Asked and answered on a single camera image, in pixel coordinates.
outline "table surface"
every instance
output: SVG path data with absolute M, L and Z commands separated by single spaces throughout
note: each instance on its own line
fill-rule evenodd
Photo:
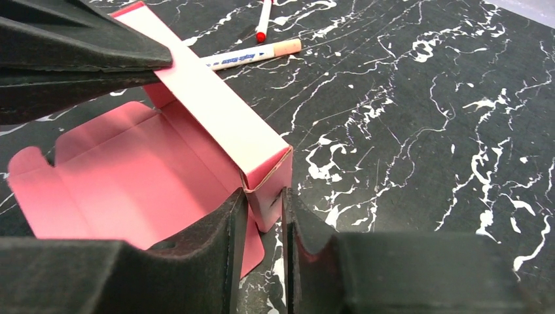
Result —
M 113 12 L 127 0 L 92 0 Z M 199 56 L 247 48 L 261 4 L 150 0 Z M 219 72 L 295 148 L 294 187 L 339 231 L 464 231 L 498 242 L 536 297 L 555 292 L 554 30 L 478 0 L 279 0 L 268 42 L 301 53 Z M 129 100 L 121 90 L 0 130 L 0 171 Z M 0 236 L 32 232 L 0 172 Z M 240 313 L 283 313 L 282 247 Z

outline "folded box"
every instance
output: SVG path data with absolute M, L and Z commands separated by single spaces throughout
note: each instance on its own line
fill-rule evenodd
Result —
M 166 45 L 173 67 L 145 86 L 159 111 L 130 102 L 9 164 L 9 185 L 42 239 L 123 239 L 147 249 L 243 187 L 250 210 L 242 275 L 263 258 L 260 231 L 279 218 L 292 148 L 143 3 L 114 14 Z

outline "marker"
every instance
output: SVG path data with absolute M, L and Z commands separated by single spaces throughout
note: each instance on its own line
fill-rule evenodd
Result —
M 229 67 L 236 67 L 241 64 L 294 54 L 299 52 L 301 48 L 300 39 L 291 39 L 289 41 L 280 41 L 279 43 L 264 44 L 262 46 L 208 56 L 201 58 L 201 60 L 210 67 L 212 71 L 218 71 Z
M 263 43 L 266 40 L 266 32 L 268 32 L 268 22 L 270 21 L 270 10 L 272 9 L 273 0 L 264 0 L 262 4 L 262 14 L 260 15 L 259 25 L 257 27 L 257 42 Z

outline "red marker cap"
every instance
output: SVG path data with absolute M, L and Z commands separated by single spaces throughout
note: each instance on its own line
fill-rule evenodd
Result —
M 266 34 L 258 32 L 257 33 L 257 41 L 259 43 L 263 43 L 265 40 L 266 40 Z

